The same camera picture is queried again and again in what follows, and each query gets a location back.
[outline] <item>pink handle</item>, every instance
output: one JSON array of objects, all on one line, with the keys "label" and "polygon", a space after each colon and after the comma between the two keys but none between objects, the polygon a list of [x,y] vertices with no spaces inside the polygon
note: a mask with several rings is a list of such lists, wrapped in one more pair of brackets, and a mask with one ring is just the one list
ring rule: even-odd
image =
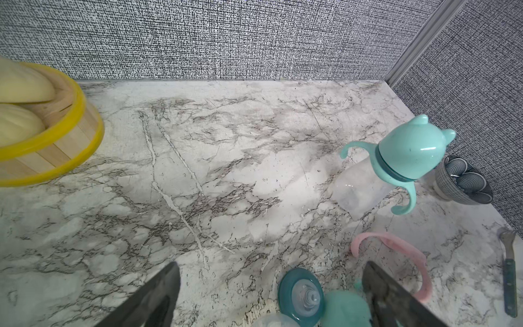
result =
[{"label": "pink handle", "polygon": [[397,252],[403,253],[414,262],[414,264],[416,265],[416,267],[422,275],[423,282],[421,289],[418,292],[416,292],[413,296],[419,302],[427,303],[430,300],[430,297],[432,296],[432,281],[430,280],[430,276],[427,271],[427,257],[420,250],[416,249],[413,245],[387,232],[361,233],[358,236],[356,236],[350,244],[350,251],[352,252],[353,256],[358,257],[360,243],[370,236],[379,237],[383,244]]}]

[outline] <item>clear plastic bottle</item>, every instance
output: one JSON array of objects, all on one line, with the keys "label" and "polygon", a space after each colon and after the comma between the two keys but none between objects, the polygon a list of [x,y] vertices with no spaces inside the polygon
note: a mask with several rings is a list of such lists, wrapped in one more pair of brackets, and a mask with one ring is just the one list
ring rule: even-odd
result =
[{"label": "clear plastic bottle", "polygon": [[284,314],[274,313],[259,318],[252,327],[300,327],[300,325]]},{"label": "clear plastic bottle", "polygon": [[331,199],[355,218],[367,211],[395,189],[396,186],[382,181],[374,172],[370,157],[342,172],[334,181]]}]

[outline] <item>teal bottle cap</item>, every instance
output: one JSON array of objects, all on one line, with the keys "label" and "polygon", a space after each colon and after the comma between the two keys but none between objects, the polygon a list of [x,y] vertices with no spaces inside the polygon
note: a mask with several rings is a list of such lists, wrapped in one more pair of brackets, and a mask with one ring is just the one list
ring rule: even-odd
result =
[{"label": "teal bottle cap", "polygon": [[356,293],[335,290],[325,294],[322,327],[372,327],[371,321],[367,301]]},{"label": "teal bottle cap", "polygon": [[416,180],[438,165],[455,137],[455,131],[440,130],[427,115],[419,115],[392,130],[378,144],[378,151],[390,169]]}]

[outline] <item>gray textured wall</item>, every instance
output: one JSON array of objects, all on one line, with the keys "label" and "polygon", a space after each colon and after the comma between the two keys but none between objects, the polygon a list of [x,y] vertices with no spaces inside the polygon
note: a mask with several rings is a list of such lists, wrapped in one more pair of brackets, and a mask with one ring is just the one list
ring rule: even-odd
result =
[{"label": "gray textured wall", "polygon": [[0,54],[74,78],[383,79],[441,0],[1,0]]},{"label": "gray textured wall", "polygon": [[482,171],[494,207],[523,228],[523,2],[469,0],[393,89],[457,131],[449,152]]}]

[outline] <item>fork handle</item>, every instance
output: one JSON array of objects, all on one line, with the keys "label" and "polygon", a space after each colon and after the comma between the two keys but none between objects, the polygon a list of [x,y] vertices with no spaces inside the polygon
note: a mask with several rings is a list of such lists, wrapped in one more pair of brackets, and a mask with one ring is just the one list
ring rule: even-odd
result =
[{"label": "fork handle", "polygon": [[505,259],[503,261],[503,297],[507,315],[517,317],[516,262],[514,259]]}]

